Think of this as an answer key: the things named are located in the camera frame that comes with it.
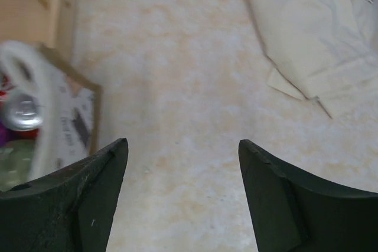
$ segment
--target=white handle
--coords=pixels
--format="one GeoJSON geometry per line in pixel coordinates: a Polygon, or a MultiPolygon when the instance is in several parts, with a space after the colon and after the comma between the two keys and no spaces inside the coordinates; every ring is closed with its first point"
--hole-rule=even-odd
{"type": "Polygon", "coordinates": [[[11,82],[21,92],[36,97],[43,106],[40,108],[43,123],[29,174],[29,180],[33,180],[53,171],[52,157],[57,132],[54,115],[58,109],[58,101],[54,95],[53,82],[48,69],[50,63],[33,47],[18,41],[3,43],[0,46],[0,59],[11,82]],[[28,69],[33,81],[27,78],[20,62],[28,69]]]}
{"type": "Polygon", "coordinates": [[[12,78],[14,85],[30,96],[38,97],[38,87],[35,82],[29,80],[20,63],[25,65],[31,77],[42,83],[45,80],[43,72],[44,59],[34,48],[18,41],[7,41],[1,45],[1,63],[7,75],[12,78]]]}

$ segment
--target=wooden cabinet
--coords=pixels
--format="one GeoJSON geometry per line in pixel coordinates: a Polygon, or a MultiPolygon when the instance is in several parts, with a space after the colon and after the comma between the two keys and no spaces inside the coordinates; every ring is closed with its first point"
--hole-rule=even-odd
{"type": "Polygon", "coordinates": [[[0,0],[0,42],[43,42],[70,61],[75,14],[76,0],[0,0]]]}

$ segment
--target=red object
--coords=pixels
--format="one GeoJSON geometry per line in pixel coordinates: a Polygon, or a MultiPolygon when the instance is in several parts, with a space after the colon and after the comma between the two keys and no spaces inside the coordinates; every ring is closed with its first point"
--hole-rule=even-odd
{"type": "Polygon", "coordinates": [[[8,77],[3,74],[0,86],[0,101],[5,100],[7,97],[7,93],[12,89],[14,89],[14,86],[12,85],[8,77]]]}
{"type": "Polygon", "coordinates": [[[38,136],[39,129],[34,129],[32,131],[15,131],[20,137],[25,139],[36,139],[38,136]]]}

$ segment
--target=beige speckled floor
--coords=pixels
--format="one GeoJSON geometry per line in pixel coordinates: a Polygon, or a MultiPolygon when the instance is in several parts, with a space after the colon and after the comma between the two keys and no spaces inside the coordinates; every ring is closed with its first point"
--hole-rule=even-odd
{"type": "Polygon", "coordinates": [[[245,0],[80,0],[75,65],[129,141],[108,251],[257,251],[237,145],[378,191],[378,102],[330,120],[270,89],[245,0]]]}

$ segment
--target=purple object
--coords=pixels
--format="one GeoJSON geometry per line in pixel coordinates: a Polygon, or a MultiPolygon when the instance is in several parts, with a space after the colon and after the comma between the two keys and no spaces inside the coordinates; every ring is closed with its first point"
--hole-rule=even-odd
{"type": "Polygon", "coordinates": [[[9,139],[9,130],[0,122],[0,147],[3,147],[9,141],[9,139]]]}

